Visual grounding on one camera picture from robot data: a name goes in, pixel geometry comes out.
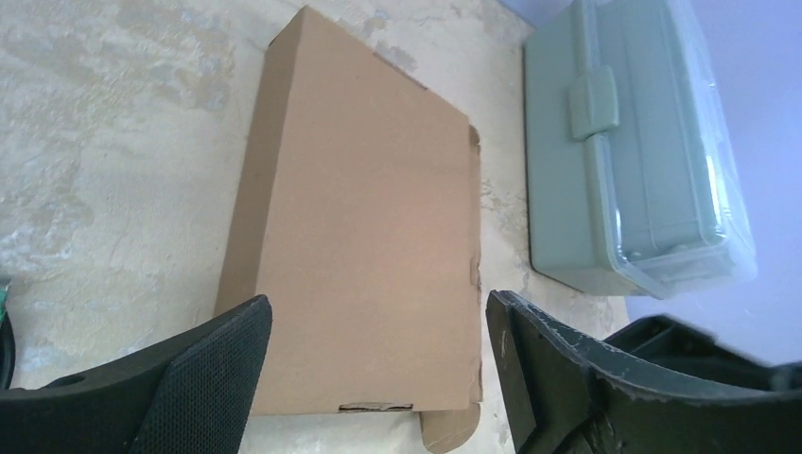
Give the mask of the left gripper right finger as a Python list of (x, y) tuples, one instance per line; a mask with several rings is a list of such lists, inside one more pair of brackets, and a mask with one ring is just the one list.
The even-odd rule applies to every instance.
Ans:
[(486, 318), (518, 453), (797, 453), (801, 389), (685, 375), (597, 340), (510, 290)]

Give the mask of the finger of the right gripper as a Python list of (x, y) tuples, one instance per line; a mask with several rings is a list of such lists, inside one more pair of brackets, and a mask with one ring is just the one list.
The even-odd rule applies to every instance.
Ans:
[(658, 366), (705, 380), (770, 392), (801, 389), (799, 362), (757, 363), (722, 347), (706, 332), (666, 315), (638, 319), (605, 342)]

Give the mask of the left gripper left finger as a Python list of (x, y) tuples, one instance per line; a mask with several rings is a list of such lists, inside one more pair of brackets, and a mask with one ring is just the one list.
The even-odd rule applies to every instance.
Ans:
[(257, 295), (40, 389), (1, 393), (4, 453), (236, 453), (270, 339)]

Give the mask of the brown cardboard box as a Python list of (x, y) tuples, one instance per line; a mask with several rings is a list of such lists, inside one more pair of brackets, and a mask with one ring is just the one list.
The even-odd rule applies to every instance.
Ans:
[(432, 453), (482, 399), (479, 138), (311, 7), (270, 42), (217, 312), (266, 295), (252, 413), (415, 411)]

